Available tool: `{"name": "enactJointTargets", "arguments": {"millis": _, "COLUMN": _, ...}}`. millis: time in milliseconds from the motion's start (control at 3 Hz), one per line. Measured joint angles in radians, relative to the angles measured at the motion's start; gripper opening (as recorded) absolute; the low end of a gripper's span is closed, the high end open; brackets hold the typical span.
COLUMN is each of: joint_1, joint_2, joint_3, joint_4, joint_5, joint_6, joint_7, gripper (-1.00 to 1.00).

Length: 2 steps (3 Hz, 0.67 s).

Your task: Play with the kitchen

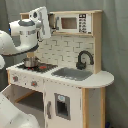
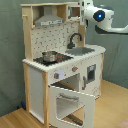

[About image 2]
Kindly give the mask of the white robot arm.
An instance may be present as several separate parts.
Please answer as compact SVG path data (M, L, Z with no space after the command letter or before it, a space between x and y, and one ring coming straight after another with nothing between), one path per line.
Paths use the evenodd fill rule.
M128 25L124 28L112 28L112 16L114 10L105 5L96 7L93 0L79 0L80 24L87 26L89 21L95 23L95 31L98 34L124 34L128 35Z

